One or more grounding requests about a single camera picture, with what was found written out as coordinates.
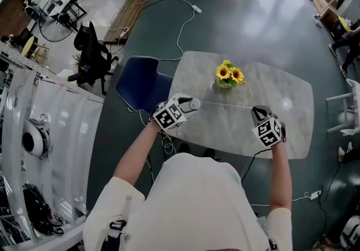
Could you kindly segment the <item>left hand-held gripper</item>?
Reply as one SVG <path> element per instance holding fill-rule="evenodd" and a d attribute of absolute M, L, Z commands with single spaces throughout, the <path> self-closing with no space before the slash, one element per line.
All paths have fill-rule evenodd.
<path fill-rule="evenodd" d="M 192 101 L 192 97 L 180 93 L 175 94 L 167 101 L 162 102 L 153 112 L 152 118 L 164 131 L 179 127 L 197 113 L 197 109 L 185 110 L 180 109 L 180 104 Z"/>

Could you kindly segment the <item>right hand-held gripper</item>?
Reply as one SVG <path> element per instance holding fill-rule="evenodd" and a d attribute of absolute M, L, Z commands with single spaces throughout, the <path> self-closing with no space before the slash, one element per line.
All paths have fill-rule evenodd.
<path fill-rule="evenodd" d="M 251 116 L 255 125 L 252 132 L 264 147 L 271 147 L 282 140 L 282 122 L 273 115 L 270 107 L 254 106 Z"/>

